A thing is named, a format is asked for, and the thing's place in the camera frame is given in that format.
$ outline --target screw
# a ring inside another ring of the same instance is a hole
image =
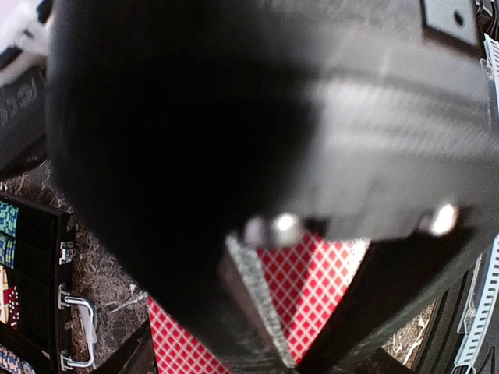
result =
[[[423,228],[433,236],[443,236],[452,231],[458,221],[459,210],[452,204],[443,205],[432,217],[423,220]]]
[[[295,214],[283,213],[271,222],[271,235],[276,247],[289,247],[302,240],[305,228]]]
[[[305,233],[295,214],[279,214],[272,220],[251,218],[245,226],[244,242],[253,247],[283,248],[297,245]]]

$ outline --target metal handle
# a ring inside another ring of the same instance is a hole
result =
[[[64,291],[64,285],[61,284],[59,286],[58,292],[58,307],[59,309],[63,310],[64,308],[70,308],[71,305],[81,305],[87,308],[88,312],[90,313],[90,320],[95,326],[96,314],[94,305],[85,298],[77,298],[75,296],[72,296],[69,292]],[[73,370],[74,368],[88,368],[92,366],[95,361],[94,344],[91,341],[87,341],[87,346],[88,355],[90,356],[90,358],[86,362],[74,361],[72,358],[65,355],[67,352],[63,351],[60,357],[62,371]]]

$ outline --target metal latch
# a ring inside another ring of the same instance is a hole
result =
[[[476,15],[470,0],[423,0],[423,26],[478,46]]]
[[[73,242],[61,242],[61,255],[59,257],[59,265],[66,265],[73,261],[75,249]]]
[[[84,308],[87,308],[90,315],[90,320],[95,325],[97,319],[94,305],[85,298],[77,298],[75,296],[72,296],[69,292],[65,291],[65,285],[60,284],[57,299],[58,308],[60,310],[64,310],[64,308],[70,308],[72,305],[81,305]],[[88,355],[90,357],[86,362],[75,361],[67,355],[67,351],[63,351],[60,355],[62,371],[65,372],[67,370],[73,370],[74,368],[88,368],[92,366],[95,361],[94,343],[91,341],[87,341],[87,346]]]
[[[494,239],[492,245],[482,294],[475,295],[477,274],[481,266],[486,266],[482,262],[481,256],[476,261],[471,288],[458,328],[458,333],[463,333],[465,336],[462,338],[461,347],[455,356],[454,367],[464,367],[466,372],[476,372],[475,361],[487,335],[499,295],[499,272],[497,271],[499,268],[499,235]]]

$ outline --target blurry black object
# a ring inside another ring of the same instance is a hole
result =
[[[494,6],[491,0],[476,0],[476,15],[478,23],[484,27],[492,20],[494,15]]]
[[[366,360],[362,365],[359,365],[359,368],[357,368],[354,374],[379,374],[383,372],[389,372],[390,374],[414,373],[402,363],[391,357],[386,351],[379,348],[369,360]]]
[[[146,320],[94,374],[142,374],[146,370],[154,372],[155,368],[156,356]]]
[[[353,371],[497,233],[483,70],[426,36],[416,0],[75,0],[55,14],[56,182],[233,372],[291,371],[224,251],[250,217],[374,241],[298,367],[313,374]],[[416,233],[446,203],[461,212],[451,235]]]
[[[0,88],[0,179],[20,175],[47,158],[45,78],[39,68]]]

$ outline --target red checkered fabric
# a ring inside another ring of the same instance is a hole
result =
[[[288,349],[298,363],[342,299],[366,251],[364,241],[305,235],[292,249],[258,250]],[[161,374],[230,372],[152,299],[150,324]]]

